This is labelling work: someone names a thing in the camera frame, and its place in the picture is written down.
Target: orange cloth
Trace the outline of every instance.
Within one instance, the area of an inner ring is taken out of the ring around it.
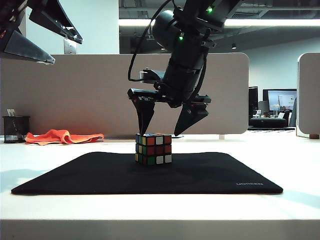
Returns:
[[[26,144],[39,144],[47,145],[53,143],[59,144],[84,144],[84,143],[94,143],[99,139],[103,139],[104,135],[92,134],[92,135],[75,135],[70,134],[67,130],[55,130],[51,129],[46,134],[39,136],[34,136],[32,133],[28,132],[25,137]]]

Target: mesh pencil cup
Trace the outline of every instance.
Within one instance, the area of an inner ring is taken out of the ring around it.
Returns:
[[[29,132],[29,116],[3,116],[4,143],[24,143]]]

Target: computer monitor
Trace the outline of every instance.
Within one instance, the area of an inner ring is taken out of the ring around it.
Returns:
[[[269,111],[294,108],[297,89],[263,89],[263,100],[268,101]]]
[[[257,86],[250,86],[249,87],[248,102],[249,102],[248,117],[249,117],[249,119],[251,119],[254,117],[254,111],[259,109],[259,107],[258,107],[258,87]]]

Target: white desk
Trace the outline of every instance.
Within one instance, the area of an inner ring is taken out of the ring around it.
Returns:
[[[0,144],[1,239],[317,240],[320,140],[294,131],[187,135],[173,153],[228,153],[283,187],[266,194],[13,195],[10,190],[82,154],[133,153],[133,140]]]

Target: ceiling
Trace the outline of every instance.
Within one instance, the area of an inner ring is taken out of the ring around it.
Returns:
[[[150,19],[164,0],[119,0],[120,19]],[[185,0],[175,0],[183,7]],[[164,10],[172,10],[170,2]],[[320,19],[320,0],[244,0],[232,19]],[[120,53],[133,53],[145,27],[120,26]],[[320,37],[319,27],[242,27],[228,28],[212,36],[217,47],[212,52],[243,51],[274,44]],[[149,32],[140,53],[167,53]]]

